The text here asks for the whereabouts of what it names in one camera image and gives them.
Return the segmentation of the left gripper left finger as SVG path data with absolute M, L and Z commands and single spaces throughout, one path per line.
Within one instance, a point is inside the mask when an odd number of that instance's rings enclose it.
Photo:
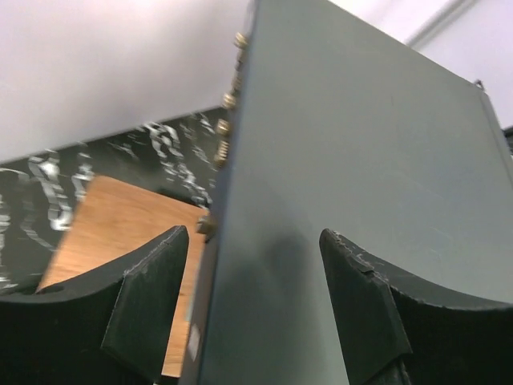
M 162 370 L 188 244 L 175 226 L 36 294 L 2 296 L 2 383 L 177 383 Z

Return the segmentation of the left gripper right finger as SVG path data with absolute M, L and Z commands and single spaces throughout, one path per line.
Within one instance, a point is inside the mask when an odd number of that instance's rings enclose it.
M 510 304 L 429 282 L 331 229 L 319 247 L 350 383 L 511 383 Z

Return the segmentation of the teal network switch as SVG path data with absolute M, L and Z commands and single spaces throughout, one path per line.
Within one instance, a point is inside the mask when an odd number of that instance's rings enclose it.
M 236 46 L 182 384 L 352 384 L 325 229 L 512 307 L 512 158 L 483 90 L 328 1 L 253 1 Z

